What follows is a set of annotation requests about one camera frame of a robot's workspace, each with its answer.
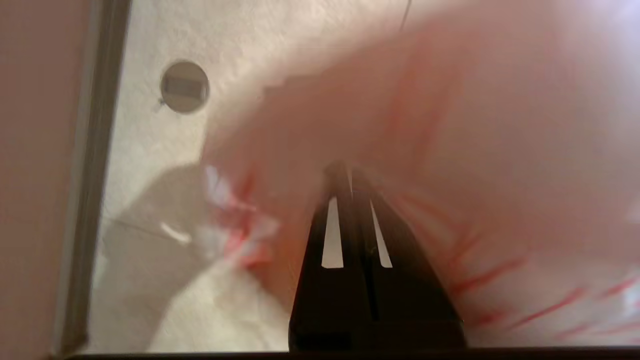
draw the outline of round wall fixture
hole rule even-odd
[[[178,61],[165,72],[160,83],[164,103],[178,113],[199,110],[209,98],[209,80],[201,67]]]

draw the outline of door frame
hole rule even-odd
[[[86,345],[93,265],[131,0],[90,1],[54,319],[54,359]]]

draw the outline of circular vent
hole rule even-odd
[[[199,110],[209,97],[209,80],[201,67],[178,61],[164,72],[160,84],[164,103],[178,113]]]

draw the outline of red stripe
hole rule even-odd
[[[454,245],[451,250],[451,258],[449,259],[449,266],[455,267],[458,262],[462,259],[464,255],[466,255],[474,245],[480,242],[482,238],[482,234],[475,234],[473,236],[470,235],[470,229],[465,231],[462,239]]]
[[[558,340],[568,340],[574,336],[578,336],[580,334],[584,334],[585,332],[591,330],[593,328],[593,325],[588,324],[588,323],[584,323],[582,325],[578,325],[576,327],[572,327],[571,329],[562,331],[562,332],[558,332],[556,334],[556,339]]]
[[[612,327],[611,329],[607,329],[604,331],[599,331],[599,335],[616,335],[622,332],[640,330],[640,322],[630,322],[625,323],[616,327]]]
[[[240,246],[242,246],[242,242],[244,242],[242,231],[232,231],[227,243],[225,244],[225,252],[230,254],[239,250]]]
[[[491,324],[503,321],[509,313],[505,310],[493,311],[486,314],[481,314],[474,321],[471,322],[472,327],[485,327]]]
[[[467,279],[458,284],[454,284],[451,287],[451,295],[460,296],[468,291],[481,288],[483,286],[489,285],[491,282],[497,280],[503,275],[509,274],[518,270],[520,267],[525,265],[525,259],[515,259],[511,261],[507,261],[504,264],[501,264],[495,267],[493,270],[490,270],[486,274],[473,277],[471,279]]]
[[[429,233],[429,230],[422,225],[422,222],[416,221],[413,215],[409,215],[409,212],[398,204],[398,201],[387,198],[387,202],[400,214],[401,217],[407,222],[410,228],[415,232],[415,237],[422,240],[423,243],[427,243],[428,247],[435,252],[440,252],[442,246],[437,242],[437,239]]]
[[[406,118],[406,111],[411,103],[411,94],[418,80],[419,70],[425,68],[425,64],[419,60],[422,49],[416,49],[407,60],[405,71],[397,84],[395,95],[391,100],[389,113],[387,115],[387,129],[383,136],[392,138],[398,130],[400,121]]]
[[[615,295],[619,295],[619,294],[627,291],[628,289],[632,288],[634,285],[636,285],[637,281],[638,281],[638,278],[633,278],[633,279],[629,279],[629,280],[623,281],[623,282],[619,283],[618,285],[607,289],[599,297],[600,297],[600,299],[608,299],[609,297],[612,297],[612,296],[615,296]]]
[[[447,214],[436,208],[435,206],[427,203],[426,201],[419,200],[416,197],[412,197],[409,195],[401,194],[400,198],[402,201],[408,203],[409,205],[421,210],[428,215],[432,216],[439,222],[443,223],[443,225],[447,226],[451,231],[459,231],[460,226]]]
[[[434,67],[435,77],[431,82],[442,84],[442,88],[439,92],[430,96],[430,101],[426,105],[427,108],[431,109],[429,111],[430,114],[426,115],[425,126],[420,132],[413,150],[412,163],[414,169],[421,168],[420,162],[424,159],[428,147],[432,144],[437,126],[443,122],[449,111],[452,99],[460,92],[467,71],[475,61],[473,54],[477,52],[476,49],[479,47],[479,42],[476,37],[473,37],[468,39],[467,43],[472,44],[472,47],[461,49],[460,54],[455,56],[457,62],[441,64],[441,69]]]
[[[238,190],[238,200],[241,202],[246,202],[251,196],[253,189],[255,188],[255,172],[250,170],[244,179],[244,183],[240,186]]]
[[[573,304],[574,302],[580,300],[580,298],[582,298],[584,296],[585,290],[583,288],[577,288],[576,290],[573,290],[571,293],[569,293],[569,295],[567,295],[562,301],[558,302],[555,305],[549,306],[546,309],[542,309],[541,311],[538,311],[537,313],[534,313],[532,315],[529,315],[527,317],[525,317],[524,319],[518,321],[517,323],[514,323],[511,326],[511,329],[514,329],[516,327],[520,327],[523,326],[529,322],[532,322],[533,320],[542,318],[544,316],[547,316],[553,312],[556,312],[566,306],[569,306],[571,304]]]

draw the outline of wall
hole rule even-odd
[[[0,359],[50,347],[88,1],[0,1]]]

